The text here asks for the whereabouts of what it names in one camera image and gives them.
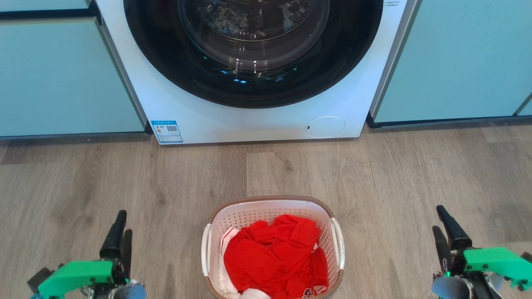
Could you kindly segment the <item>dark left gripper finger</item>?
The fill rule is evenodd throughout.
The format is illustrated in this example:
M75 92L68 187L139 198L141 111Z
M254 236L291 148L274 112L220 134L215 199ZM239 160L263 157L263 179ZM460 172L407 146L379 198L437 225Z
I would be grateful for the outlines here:
M121 240L121 263L126 279L131 278L132 238L133 231L131 229L127 229L123 233Z
M99 250L101 259L121 260L122 237L127 222L126 210L120 210L115 222L111 225L108 234Z

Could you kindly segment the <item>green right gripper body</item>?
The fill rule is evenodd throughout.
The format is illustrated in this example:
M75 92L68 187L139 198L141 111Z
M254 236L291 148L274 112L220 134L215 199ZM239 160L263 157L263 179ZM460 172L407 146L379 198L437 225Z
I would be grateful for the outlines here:
M511 288L531 287L531 255L517 255L504 247L467 249L441 259L442 271L433 275L432 291L440 299L501 299L503 282Z

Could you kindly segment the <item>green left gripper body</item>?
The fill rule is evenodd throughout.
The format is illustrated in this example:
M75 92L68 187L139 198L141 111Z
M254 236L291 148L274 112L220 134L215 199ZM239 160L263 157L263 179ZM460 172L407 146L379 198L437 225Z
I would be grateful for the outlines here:
M33 299L64 299L80 291L86 299L144 299L145 285L130 280L120 259L76 260L57 270L40 269L27 282Z

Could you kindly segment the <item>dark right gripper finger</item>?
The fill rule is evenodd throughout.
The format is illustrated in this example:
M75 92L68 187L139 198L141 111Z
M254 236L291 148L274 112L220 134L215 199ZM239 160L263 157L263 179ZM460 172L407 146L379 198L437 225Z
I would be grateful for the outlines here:
M449 272L452 266L452 253L447 244L447 239L439 226L432 226L432 231L441 272Z
M456 219L447 212L446 208L439 205L436 207L436 210L441 223L444 225L450 250L465 250L471 248L473 246L473 241L462 229Z

